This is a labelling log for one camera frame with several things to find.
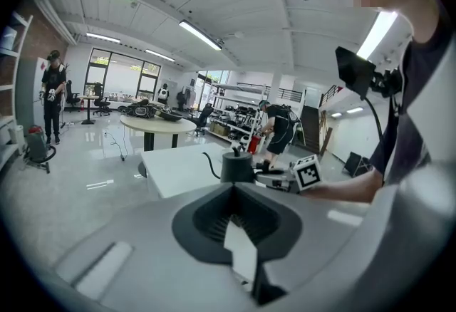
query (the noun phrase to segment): man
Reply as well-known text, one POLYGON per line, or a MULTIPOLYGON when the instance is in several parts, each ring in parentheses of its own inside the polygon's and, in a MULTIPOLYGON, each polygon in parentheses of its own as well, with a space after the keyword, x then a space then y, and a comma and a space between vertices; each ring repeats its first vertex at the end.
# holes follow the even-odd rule
POLYGON ((267 100, 262 100, 258 107, 268 115, 268 122, 260 133, 262 135, 274 133, 262 165, 263 171, 267 172, 275 165, 277 158, 285 150, 286 144, 293 138, 293 124, 289 118, 289 112, 279 105, 271 105, 267 100))
POLYGON ((158 101, 164 105, 168 105, 168 97, 170 92, 168 90, 168 84, 163 84, 161 89, 158 91, 158 101))
POLYGON ((46 143, 51 144, 51 122, 54 129, 56 144, 60 143, 58 114, 61 110, 62 92, 66 84, 65 67, 61 64, 60 53, 52 50, 48 56, 50 65, 45 69, 41 82, 40 97, 44 98, 44 127, 47 136, 46 143))
POLYGON ((305 191, 308 197, 371 202, 383 186, 383 174, 390 168, 387 183, 396 183, 418 166, 430 161, 423 139, 407 109, 423 89, 451 37, 451 25, 435 0, 359 0, 362 6, 381 7, 404 16, 413 28, 413 40, 403 56, 402 103, 390 110, 383 139, 370 159, 373 169, 357 178, 335 184, 320 184, 305 191))

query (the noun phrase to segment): railing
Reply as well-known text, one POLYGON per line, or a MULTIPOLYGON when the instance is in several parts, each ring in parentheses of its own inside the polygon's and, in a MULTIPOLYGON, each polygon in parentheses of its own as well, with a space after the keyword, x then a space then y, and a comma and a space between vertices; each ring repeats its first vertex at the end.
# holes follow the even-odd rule
MULTIPOLYGON (((249 87, 263 88, 263 85, 259 85, 259 84, 237 83, 237 85, 245 85, 245 86, 249 86, 249 87)), ((269 85, 266 85, 266 91, 264 92, 264 94, 269 94, 270 90, 271 90, 271 87, 269 85)), ((282 98, 282 99, 290 100, 292 102, 300 103, 301 99, 302 99, 302 92, 297 92, 295 90, 280 88, 279 91, 277 92, 277 98, 282 98)))
POLYGON ((328 100, 330 100, 333 96, 335 96, 341 90, 342 90, 342 87, 339 87, 337 85, 333 85, 332 87, 330 87, 329 90, 321 96, 319 107, 321 107, 323 104, 328 102, 328 100))

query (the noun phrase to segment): floor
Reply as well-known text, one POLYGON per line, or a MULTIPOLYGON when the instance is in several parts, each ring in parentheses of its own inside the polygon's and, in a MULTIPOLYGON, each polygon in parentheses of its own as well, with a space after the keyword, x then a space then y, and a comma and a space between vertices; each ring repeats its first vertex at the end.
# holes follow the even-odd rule
MULTIPOLYGON (((25 166, 20 157, 0 177, 0 210, 27 253, 46 265, 55 264, 73 245, 108 223, 116 214, 147 202, 146 180, 138 172, 143 151, 143 132, 124 128, 120 113, 81 125, 86 112, 64 113, 66 125, 61 144, 50 160, 51 173, 25 166), (123 162, 120 151, 127 155, 123 162)), ((228 142, 210 134, 180 135, 178 146, 228 142)), ((155 149, 171 146, 171 135, 156 135, 155 149)), ((310 155, 290 147, 277 166, 310 155)), ((343 163, 331 154, 321 159, 326 180, 342 180, 343 163)))

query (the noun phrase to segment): black chair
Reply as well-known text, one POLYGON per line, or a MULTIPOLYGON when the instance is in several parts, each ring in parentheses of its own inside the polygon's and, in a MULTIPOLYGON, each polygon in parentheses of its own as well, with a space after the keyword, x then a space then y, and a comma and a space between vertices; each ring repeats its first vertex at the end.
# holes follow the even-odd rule
POLYGON ((103 86, 101 83, 95 83, 93 87, 93 91, 95 92, 95 95, 98 97, 98 99, 95 99, 93 101, 93 104, 98 107, 97 110, 93 112, 93 114, 98 113, 99 115, 103 115, 103 113, 107 113, 110 115, 111 109, 109 108, 109 105, 111 102, 106 101, 108 97, 103 97, 103 86))
POLYGON ((206 104, 206 107, 201 111, 201 114, 199 115, 198 118, 192 118, 190 121, 192 121, 197 128, 195 129, 195 135, 198 137, 200 134, 205 135, 206 131, 204 131, 204 127, 207 124, 207 119, 211 115, 211 113, 214 112, 214 108, 212 108, 212 104, 208 103, 206 104))
POLYGON ((81 99, 77 98, 79 93, 73 93, 71 90, 71 80, 66 82, 66 102, 71 105, 70 112, 73 112, 74 110, 80 110, 79 108, 76 108, 75 104, 79 103, 81 99))

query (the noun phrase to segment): round table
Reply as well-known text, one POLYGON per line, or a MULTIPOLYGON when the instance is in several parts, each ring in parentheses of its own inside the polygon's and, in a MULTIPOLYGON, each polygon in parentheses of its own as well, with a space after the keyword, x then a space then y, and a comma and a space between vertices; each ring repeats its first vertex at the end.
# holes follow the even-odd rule
MULTIPOLYGON (((145 119, 121 115, 120 123, 122 123, 125 127, 132 128, 133 130, 144 132, 144 151, 154 150, 155 133, 171 134, 171 148, 175 148, 177 147, 177 139, 180 133, 187 133, 193 131, 197 127, 193 122, 185 120, 184 118, 176 122, 172 122, 163 120, 162 118, 157 116, 155 116, 154 118, 145 119)), ((139 164, 138 170, 143 177, 147 177, 143 162, 139 164)))
POLYGON ((81 125, 93 125, 95 120, 90 120, 90 100, 99 99, 100 97, 97 95, 80 95, 78 98, 81 100, 87 100, 87 120, 81 122, 81 125))

